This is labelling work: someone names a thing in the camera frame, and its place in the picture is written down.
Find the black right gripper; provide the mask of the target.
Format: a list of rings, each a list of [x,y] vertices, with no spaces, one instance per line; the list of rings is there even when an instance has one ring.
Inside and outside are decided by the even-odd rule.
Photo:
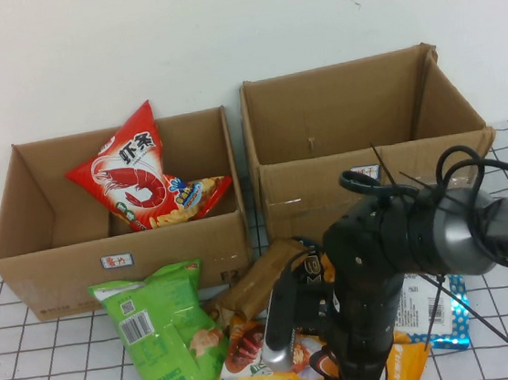
[[[339,280],[333,286],[333,326],[327,344],[344,373],[325,380],[381,380],[393,345],[401,293],[400,277]]]

